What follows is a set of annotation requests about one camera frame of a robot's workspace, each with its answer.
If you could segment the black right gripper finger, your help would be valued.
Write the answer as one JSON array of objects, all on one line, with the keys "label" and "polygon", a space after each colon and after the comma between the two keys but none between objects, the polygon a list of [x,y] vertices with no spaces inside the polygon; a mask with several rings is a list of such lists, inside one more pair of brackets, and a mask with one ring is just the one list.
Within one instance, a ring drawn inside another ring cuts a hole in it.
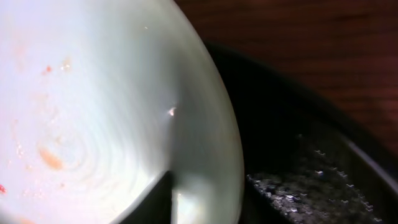
[{"label": "black right gripper finger", "polygon": [[167,171],[120,224],[171,224],[173,176]]}]

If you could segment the green plate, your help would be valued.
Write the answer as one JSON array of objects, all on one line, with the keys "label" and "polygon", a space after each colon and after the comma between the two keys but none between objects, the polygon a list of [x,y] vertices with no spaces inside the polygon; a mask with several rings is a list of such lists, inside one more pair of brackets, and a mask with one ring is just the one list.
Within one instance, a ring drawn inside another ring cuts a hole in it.
[{"label": "green plate", "polygon": [[243,150],[174,1],[1,1],[1,222],[121,223],[171,174],[172,223],[237,223]]}]

